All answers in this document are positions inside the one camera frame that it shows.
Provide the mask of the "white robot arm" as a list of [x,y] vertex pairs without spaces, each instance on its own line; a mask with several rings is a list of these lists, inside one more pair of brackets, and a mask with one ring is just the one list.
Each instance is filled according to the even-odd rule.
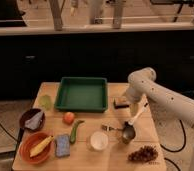
[[[155,80],[156,72],[150,67],[130,73],[124,96],[130,103],[138,103],[145,94],[194,129],[194,100],[157,84]],[[194,150],[189,171],[194,171]]]

